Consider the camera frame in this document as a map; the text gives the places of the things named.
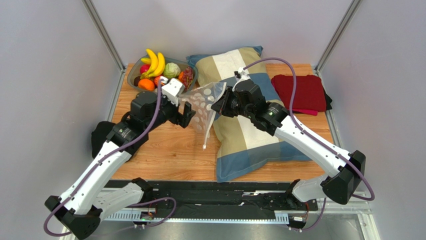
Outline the clear polka-dot zip bag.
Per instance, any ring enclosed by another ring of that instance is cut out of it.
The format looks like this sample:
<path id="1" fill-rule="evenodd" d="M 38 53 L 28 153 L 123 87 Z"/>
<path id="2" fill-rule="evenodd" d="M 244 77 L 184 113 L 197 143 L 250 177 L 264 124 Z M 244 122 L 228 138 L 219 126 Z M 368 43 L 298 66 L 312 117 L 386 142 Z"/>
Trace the clear polka-dot zip bag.
<path id="1" fill-rule="evenodd" d="M 203 134 L 202 149 L 207 148 L 210 138 L 210 129 L 213 125 L 217 113 L 212 110 L 212 106 L 225 93 L 227 84 L 225 82 L 211 82 L 207 85 L 194 88 L 179 96 L 182 102 L 191 104 L 195 115 L 190 121 L 190 125 L 198 134 Z"/>

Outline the small orange pumpkin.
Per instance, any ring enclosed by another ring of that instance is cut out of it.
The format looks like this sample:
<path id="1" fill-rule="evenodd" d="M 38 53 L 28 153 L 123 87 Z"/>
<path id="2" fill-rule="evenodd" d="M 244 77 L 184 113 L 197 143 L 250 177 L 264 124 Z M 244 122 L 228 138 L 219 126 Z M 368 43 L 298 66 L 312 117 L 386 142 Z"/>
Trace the small orange pumpkin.
<path id="1" fill-rule="evenodd" d="M 181 72 L 180 72 L 180 74 L 178 75 L 178 80 L 179 80 L 180 82 L 183 82 L 183 78 L 184 78 L 184 72 L 183 72 L 183 71 L 181 71 Z"/>

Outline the green cabbage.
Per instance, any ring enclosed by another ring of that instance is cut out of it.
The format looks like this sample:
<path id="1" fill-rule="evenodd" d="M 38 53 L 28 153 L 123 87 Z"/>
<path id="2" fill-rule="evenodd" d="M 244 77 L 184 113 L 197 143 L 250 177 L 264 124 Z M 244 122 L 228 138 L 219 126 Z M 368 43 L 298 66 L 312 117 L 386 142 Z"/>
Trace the green cabbage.
<path id="1" fill-rule="evenodd" d="M 178 64 L 169 62 L 165 65 L 163 76 L 168 79 L 176 78 L 181 73 L 181 69 Z"/>

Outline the orange fruit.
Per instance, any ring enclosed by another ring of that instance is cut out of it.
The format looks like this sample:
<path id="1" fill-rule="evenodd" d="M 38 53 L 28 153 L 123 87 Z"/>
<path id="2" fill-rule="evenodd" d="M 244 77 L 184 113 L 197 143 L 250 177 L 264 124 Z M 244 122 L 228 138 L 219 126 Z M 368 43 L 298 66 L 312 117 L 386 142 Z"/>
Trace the orange fruit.
<path id="1" fill-rule="evenodd" d="M 140 88 L 142 90 L 151 91 L 151 92 L 156 89 L 155 83 L 148 78 L 140 79 L 138 81 L 137 86 L 138 86 L 138 88 Z"/>

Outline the yellow banana bunch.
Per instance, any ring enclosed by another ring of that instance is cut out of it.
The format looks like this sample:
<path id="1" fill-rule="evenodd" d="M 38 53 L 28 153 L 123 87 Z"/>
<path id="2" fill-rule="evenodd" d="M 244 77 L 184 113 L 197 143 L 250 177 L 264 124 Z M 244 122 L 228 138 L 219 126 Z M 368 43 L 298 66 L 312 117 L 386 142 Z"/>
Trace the yellow banana bunch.
<path id="1" fill-rule="evenodd" d="M 141 79 L 149 79 L 160 76 L 166 66 L 166 59 L 161 52 L 155 54 L 151 49 L 145 49 L 148 57 L 141 58 L 140 61 L 146 65 L 149 65 L 149 69 L 141 73 Z"/>

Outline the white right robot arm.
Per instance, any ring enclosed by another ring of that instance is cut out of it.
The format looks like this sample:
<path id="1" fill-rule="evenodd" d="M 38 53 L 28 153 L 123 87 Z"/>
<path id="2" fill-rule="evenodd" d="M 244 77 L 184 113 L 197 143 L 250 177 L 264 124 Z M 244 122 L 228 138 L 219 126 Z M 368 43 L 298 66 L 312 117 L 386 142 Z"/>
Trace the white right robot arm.
<path id="1" fill-rule="evenodd" d="M 211 107 L 221 116 L 243 116 L 260 131 L 283 140 L 315 161 L 324 175 L 295 180 L 289 193 L 300 202 L 329 198 L 346 205 L 365 179 L 366 156 L 348 152 L 304 126 L 279 103 L 266 101 L 261 88 L 251 80 L 228 86 Z"/>

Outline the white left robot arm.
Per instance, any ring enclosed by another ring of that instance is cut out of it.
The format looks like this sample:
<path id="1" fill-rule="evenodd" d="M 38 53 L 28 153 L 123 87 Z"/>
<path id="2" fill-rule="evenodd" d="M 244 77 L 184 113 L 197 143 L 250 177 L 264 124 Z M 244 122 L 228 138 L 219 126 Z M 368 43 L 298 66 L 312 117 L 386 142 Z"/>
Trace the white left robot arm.
<path id="1" fill-rule="evenodd" d="M 135 178 L 106 195 L 101 195 L 101 190 L 148 140 L 150 131 L 165 122 L 183 128 L 189 125 L 196 112 L 188 102 L 184 104 L 183 113 L 179 107 L 179 100 L 172 95 L 139 93 L 131 102 L 130 110 L 106 135 L 97 156 L 79 179 L 61 195 L 52 195 L 45 201 L 49 216 L 57 218 L 69 234 L 84 240 L 103 220 L 123 208 L 155 204 L 153 187 L 142 178 Z"/>

